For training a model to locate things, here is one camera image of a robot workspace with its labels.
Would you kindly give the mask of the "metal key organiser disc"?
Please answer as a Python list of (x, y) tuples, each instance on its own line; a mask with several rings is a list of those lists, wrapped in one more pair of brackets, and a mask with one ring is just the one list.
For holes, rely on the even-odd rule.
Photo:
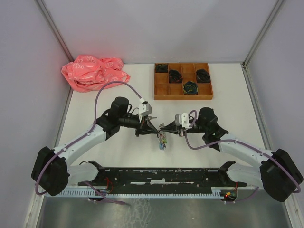
[(162, 131), (161, 128), (165, 127), (165, 124), (160, 124), (159, 125), (159, 130), (158, 130), (158, 139), (159, 139), (159, 149), (164, 151), (167, 147), (167, 136), (166, 132)]

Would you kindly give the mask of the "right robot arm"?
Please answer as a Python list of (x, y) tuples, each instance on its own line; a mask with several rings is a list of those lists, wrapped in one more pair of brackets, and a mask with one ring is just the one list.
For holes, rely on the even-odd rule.
[(285, 202), (291, 194), (301, 192), (304, 178), (286, 151), (260, 149), (238, 139), (220, 127), (212, 108), (203, 107), (198, 112), (193, 110), (189, 114), (177, 114), (175, 121), (161, 127), (160, 131), (184, 137), (189, 133), (203, 133), (205, 145), (190, 145), (190, 149), (210, 147), (244, 161), (246, 165), (228, 161), (221, 167), (223, 171), (218, 173), (218, 181), (224, 186), (233, 182), (245, 183), (256, 190), (262, 188), (279, 202)]

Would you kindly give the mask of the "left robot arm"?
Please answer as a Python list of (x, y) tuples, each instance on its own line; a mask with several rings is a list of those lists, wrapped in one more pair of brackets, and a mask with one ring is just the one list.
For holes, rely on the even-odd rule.
[(135, 129), (136, 135), (157, 132), (149, 122), (152, 108), (147, 101), (140, 99), (136, 115), (128, 112), (129, 107), (131, 105), (127, 98), (117, 97), (111, 107), (81, 136), (53, 149), (42, 148), (38, 152), (31, 173), (36, 186), (41, 186), (46, 193), (56, 196), (67, 186), (77, 185), (83, 181), (101, 185), (105, 180), (104, 168), (101, 165), (95, 161), (88, 161), (83, 165), (73, 163), (91, 148), (119, 132), (121, 127)]

